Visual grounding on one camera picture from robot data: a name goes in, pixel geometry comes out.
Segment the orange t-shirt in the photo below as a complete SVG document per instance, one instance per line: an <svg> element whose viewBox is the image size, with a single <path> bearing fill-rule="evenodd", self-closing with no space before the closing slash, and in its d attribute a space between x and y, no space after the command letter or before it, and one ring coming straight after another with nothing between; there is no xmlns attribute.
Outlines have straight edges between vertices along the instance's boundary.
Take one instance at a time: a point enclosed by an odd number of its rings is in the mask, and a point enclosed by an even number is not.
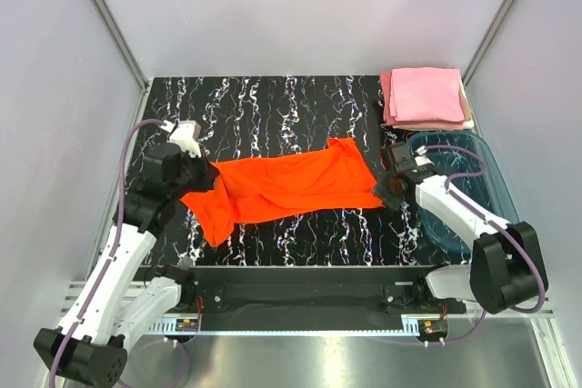
<svg viewBox="0 0 582 388"><path fill-rule="evenodd" d="M375 209L376 178L352 138L329 138L326 148L279 157L214 163L214 188L181 198L218 247L237 224L261 224L330 209Z"/></svg>

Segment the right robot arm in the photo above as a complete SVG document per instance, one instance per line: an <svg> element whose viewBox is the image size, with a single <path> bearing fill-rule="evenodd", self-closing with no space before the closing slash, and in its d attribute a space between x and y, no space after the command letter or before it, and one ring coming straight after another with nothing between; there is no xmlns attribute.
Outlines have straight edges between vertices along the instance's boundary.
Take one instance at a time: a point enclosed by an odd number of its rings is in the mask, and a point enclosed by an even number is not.
<svg viewBox="0 0 582 388"><path fill-rule="evenodd" d="M409 202L429 211L470 250L469 264L435 268L415 283L416 307L429 313L447 299L458 299L491 314L540 311L548 279L534 227L511 223L463 194L454 184L463 175L444 174L429 159L431 149L411 150L405 142L383 149L386 173L373 189L389 209Z"/></svg>

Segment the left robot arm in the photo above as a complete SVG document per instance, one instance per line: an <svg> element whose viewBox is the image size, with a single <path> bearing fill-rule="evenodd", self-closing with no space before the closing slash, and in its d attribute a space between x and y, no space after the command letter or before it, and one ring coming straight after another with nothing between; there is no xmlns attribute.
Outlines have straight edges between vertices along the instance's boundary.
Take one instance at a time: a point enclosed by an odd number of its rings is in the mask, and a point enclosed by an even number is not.
<svg viewBox="0 0 582 388"><path fill-rule="evenodd" d="M167 311L195 304L193 275L175 266L163 268L131 303L123 300L180 199L210 190L217 175L195 140L170 140L146 153L142 178L121 193L117 222L83 290L57 327L42 328L35 337L50 386L58 377L114 386L149 328Z"/></svg>

